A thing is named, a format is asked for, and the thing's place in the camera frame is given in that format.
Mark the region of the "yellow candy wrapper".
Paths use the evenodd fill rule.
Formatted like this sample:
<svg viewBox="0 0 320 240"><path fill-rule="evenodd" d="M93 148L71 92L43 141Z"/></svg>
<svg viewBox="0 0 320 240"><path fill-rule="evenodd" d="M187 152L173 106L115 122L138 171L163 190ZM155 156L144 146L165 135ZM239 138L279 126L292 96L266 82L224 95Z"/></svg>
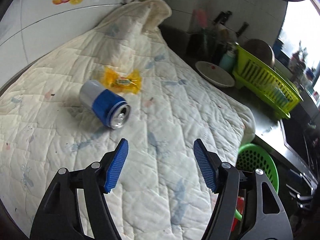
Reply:
<svg viewBox="0 0 320 240"><path fill-rule="evenodd" d="M134 69L133 72L127 76L121 76L111 68L105 67L104 73L99 81L104 87L114 93L138 94L142 86L142 78L137 69Z"/></svg>

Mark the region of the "blue silver can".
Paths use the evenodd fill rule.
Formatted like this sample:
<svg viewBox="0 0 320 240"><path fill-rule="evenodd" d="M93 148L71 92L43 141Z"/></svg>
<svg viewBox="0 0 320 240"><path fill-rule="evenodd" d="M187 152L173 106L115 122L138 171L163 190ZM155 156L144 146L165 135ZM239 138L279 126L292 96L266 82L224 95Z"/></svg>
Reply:
<svg viewBox="0 0 320 240"><path fill-rule="evenodd" d="M123 127L130 116L131 107L127 101L97 80L88 80L82 85L79 99L104 126L111 129Z"/></svg>

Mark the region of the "window sill plant jars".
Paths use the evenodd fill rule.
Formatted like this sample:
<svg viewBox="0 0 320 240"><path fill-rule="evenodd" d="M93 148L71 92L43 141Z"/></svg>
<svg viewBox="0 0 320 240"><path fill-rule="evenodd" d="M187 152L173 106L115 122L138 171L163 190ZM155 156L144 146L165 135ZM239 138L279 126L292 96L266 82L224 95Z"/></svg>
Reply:
<svg viewBox="0 0 320 240"><path fill-rule="evenodd" d="M316 77L316 69L306 65L307 56L307 48L302 48L300 41L298 50L292 54L289 61L289 71L292 74L289 80L304 89L311 88Z"/></svg>

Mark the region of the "white ceramic plate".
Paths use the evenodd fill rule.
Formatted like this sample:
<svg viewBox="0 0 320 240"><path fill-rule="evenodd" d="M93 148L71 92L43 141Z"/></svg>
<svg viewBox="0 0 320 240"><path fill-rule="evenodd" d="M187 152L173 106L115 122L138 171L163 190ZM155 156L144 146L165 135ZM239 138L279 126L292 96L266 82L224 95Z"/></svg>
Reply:
<svg viewBox="0 0 320 240"><path fill-rule="evenodd" d="M205 80L216 87L229 88L235 85L235 80L232 76L215 64L198 61L195 63L195 68Z"/></svg>

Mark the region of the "metal pot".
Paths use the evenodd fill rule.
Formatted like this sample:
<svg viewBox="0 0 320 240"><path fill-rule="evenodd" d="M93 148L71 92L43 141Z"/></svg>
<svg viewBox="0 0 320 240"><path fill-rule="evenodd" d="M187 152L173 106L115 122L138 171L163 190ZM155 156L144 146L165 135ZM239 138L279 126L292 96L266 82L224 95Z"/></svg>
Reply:
<svg viewBox="0 0 320 240"><path fill-rule="evenodd" d="M243 45L243 48L270 68L274 68L274 52L266 42L259 39L251 39Z"/></svg>

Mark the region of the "teal bottle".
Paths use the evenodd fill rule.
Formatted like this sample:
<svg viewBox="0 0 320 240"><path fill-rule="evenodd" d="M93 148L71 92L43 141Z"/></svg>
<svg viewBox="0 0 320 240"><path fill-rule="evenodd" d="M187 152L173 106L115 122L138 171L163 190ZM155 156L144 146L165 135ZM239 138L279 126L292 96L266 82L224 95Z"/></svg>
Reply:
<svg viewBox="0 0 320 240"><path fill-rule="evenodd" d="M236 53L235 49L231 48L226 51L223 55L222 59L220 60L219 66L224 69L228 73L232 73L234 65L236 62Z"/></svg>

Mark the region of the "lime green dish rack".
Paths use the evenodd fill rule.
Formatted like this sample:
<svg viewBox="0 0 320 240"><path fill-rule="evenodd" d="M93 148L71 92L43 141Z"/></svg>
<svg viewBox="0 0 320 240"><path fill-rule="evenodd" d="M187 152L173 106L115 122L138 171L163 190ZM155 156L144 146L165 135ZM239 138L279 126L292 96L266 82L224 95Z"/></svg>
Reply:
<svg viewBox="0 0 320 240"><path fill-rule="evenodd" d="M273 108L277 119L291 118L290 112L303 101L296 86L260 61L240 45L233 69L235 86L246 87Z"/></svg>

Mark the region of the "white quilted cloth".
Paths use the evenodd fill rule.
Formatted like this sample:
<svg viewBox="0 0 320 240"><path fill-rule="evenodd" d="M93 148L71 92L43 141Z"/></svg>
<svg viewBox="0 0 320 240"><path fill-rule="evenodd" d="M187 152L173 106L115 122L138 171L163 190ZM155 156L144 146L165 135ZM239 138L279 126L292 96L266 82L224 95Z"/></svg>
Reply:
<svg viewBox="0 0 320 240"><path fill-rule="evenodd" d="M126 139L106 202L122 239L200 239L216 195L193 144L223 162L254 138L251 110L212 86L164 41L160 0L120 7L33 64L1 96L1 200L29 235L51 180Z"/></svg>

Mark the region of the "green round basket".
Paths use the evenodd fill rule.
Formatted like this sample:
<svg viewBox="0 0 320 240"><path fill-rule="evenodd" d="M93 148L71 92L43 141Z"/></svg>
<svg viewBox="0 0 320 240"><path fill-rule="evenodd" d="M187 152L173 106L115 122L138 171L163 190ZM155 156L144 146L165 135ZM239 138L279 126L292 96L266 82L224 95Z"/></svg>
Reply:
<svg viewBox="0 0 320 240"><path fill-rule="evenodd" d="M238 150L236 168L241 171L253 172L257 168L264 171L276 193L279 190L279 176L271 156L261 146L255 144L242 145Z"/></svg>

